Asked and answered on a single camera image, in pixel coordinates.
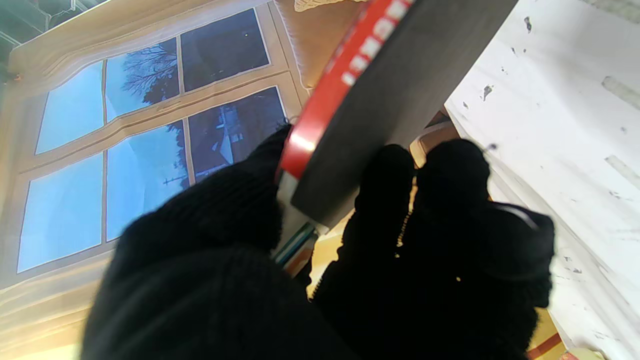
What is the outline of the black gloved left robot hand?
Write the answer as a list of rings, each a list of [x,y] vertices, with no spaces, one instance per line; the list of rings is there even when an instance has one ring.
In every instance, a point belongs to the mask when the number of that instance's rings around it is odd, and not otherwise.
[[[83,360],[525,360],[549,306],[551,217],[490,199],[484,152],[402,146],[362,172],[311,300],[271,258],[291,126],[132,223],[87,317]]]

